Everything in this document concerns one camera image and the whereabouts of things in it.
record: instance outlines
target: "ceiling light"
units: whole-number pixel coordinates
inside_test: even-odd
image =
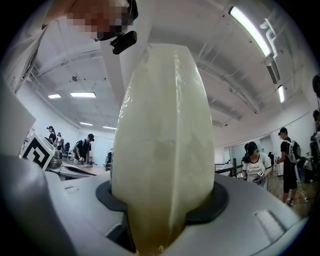
[[[280,96],[280,102],[282,103],[285,101],[284,87],[282,85],[280,85],[278,87],[278,92],[279,92],[279,96]]]
[[[259,45],[264,56],[267,57],[271,53],[271,51],[264,38],[256,29],[255,25],[253,25],[252,22],[235,6],[231,7],[231,9],[229,10],[229,14],[234,17],[250,33],[250,35]]]
[[[96,94],[94,92],[71,92],[72,97],[82,97],[82,98],[95,98]]]
[[[85,125],[85,126],[93,126],[93,124],[91,124],[91,123],[86,123],[86,122],[79,122],[79,123],[82,125]]]
[[[105,129],[110,129],[110,130],[116,130],[117,128],[113,128],[113,127],[108,127],[108,126],[102,126]]]
[[[53,95],[49,95],[48,97],[49,97],[50,99],[61,98],[60,94],[53,94]]]

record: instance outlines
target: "floor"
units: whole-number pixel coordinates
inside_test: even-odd
[[[268,191],[279,200],[282,200],[284,180],[283,177],[269,176]],[[293,200],[292,209],[300,215],[302,218],[309,216],[315,199],[320,191],[320,184],[317,181],[313,181],[310,184],[298,184],[297,192]],[[304,192],[307,195],[308,203],[305,201]]]

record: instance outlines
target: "backpack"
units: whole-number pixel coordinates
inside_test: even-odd
[[[72,152],[73,153],[77,153],[77,145],[78,145],[78,143],[79,142],[82,142],[82,146],[85,144],[85,140],[84,139],[82,139],[82,140],[79,140],[75,145],[74,145],[74,147],[73,147],[73,149],[72,149]]]
[[[301,158],[301,148],[299,144],[294,140],[292,140],[291,142],[288,140],[285,140],[284,142],[289,144],[289,151],[288,151],[288,154],[285,153],[286,156],[289,158],[291,163],[296,164]]]

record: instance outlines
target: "shorts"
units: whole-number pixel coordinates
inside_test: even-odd
[[[291,170],[289,173],[283,173],[283,192],[289,193],[289,190],[297,188],[297,177],[295,170]]]

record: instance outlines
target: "black t-shirt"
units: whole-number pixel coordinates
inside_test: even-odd
[[[291,139],[289,137],[287,137],[286,141],[291,142]],[[281,143],[281,152],[286,153],[285,160],[283,162],[283,174],[288,173],[288,172],[290,172],[290,170],[295,168],[295,164],[290,162],[289,157],[288,157],[289,147],[290,147],[289,143],[287,143],[285,141]]]
[[[84,140],[84,144],[83,144],[83,140],[79,140],[76,145],[76,148],[79,149],[79,154],[81,158],[84,158],[84,160],[86,160],[87,158],[87,152],[91,151],[91,143],[87,143],[87,139]],[[79,160],[78,154],[75,153],[75,159]]]
[[[49,139],[51,139],[51,138],[52,138],[52,142],[55,143],[57,137],[53,132],[50,133]]]

